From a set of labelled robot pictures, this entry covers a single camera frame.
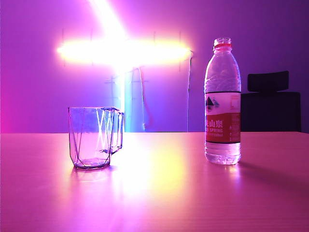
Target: cable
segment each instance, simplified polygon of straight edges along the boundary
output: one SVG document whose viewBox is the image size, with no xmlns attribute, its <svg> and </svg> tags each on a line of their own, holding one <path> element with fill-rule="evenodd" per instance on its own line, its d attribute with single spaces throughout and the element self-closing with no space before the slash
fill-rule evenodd
<svg viewBox="0 0 309 232">
<path fill-rule="evenodd" d="M 188 76 L 188 100 L 187 100 L 187 132 L 189 132 L 189 97 L 190 97 L 190 76 L 191 76 L 191 65 L 192 65 L 192 55 L 193 52 L 190 50 L 190 66 L 189 66 L 189 76 Z"/>
<path fill-rule="evenodd" d="M 142 114 L 143 114 L 143 130 L 146 131 L 146 123 L 145 123 L 145 101 L 144 101 L 144 84 L 143 84 L 143 78 L 141 74 L 140 67 L 137 68 L 140 72 L 140 89 L 141 89 L 141 105 L 142 105 Z"/>
</svg>

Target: water bottle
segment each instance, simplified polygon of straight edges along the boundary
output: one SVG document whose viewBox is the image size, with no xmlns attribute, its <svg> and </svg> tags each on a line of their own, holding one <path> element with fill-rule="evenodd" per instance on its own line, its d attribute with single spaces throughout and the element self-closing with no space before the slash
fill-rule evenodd
<svg viewBox="0 0 309 232">
<path fill-rule="evenodd" d="M 240 160 L 240 92 L 237 62 L 230 38 L 214 41 L 205 75 L 205 156 L 217 164 Z"/>
</svg>

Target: chair backrest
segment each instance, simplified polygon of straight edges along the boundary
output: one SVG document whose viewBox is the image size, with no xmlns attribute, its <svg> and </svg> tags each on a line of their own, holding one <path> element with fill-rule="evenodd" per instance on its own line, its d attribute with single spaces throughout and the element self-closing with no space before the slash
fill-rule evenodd
<svg viewBox="0 0 309 232">
<path fill-rule="evenodd" d="M 288 71 L 249 74 L 241 95 L 241 131 L 301 131 L 300 93 L 288 88 Z"/>
</svg>

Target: bottle label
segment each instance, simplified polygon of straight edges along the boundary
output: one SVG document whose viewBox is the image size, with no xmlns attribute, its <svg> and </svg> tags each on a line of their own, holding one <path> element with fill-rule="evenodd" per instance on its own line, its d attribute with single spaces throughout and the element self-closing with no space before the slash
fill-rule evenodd
<svg viewBox="0 0 309 232">
<path fill-rule="evenodd" d="M 240 92 L 206 93 L 206 142 L 240 143 Z"/>
</svg>

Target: cross-shaped light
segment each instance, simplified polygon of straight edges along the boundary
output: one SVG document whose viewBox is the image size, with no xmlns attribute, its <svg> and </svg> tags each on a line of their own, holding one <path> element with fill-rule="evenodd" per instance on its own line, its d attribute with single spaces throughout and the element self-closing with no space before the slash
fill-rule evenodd
<svg viewBox="0 0 309 232">
<path fill-rule="evenodd" d="M 129 40 L 126 31 L 106 0 L 89 0 L 104 29 L 100 40 L 73 40 L 62 44 L 58 53 L 67 62 L 113 66 L 117 74 L 134 67 L 179 62 L 190 49 L 179 41 Z M 120 83 L 121 110 L 125 110 L 125 81 Z"/>
</svg>

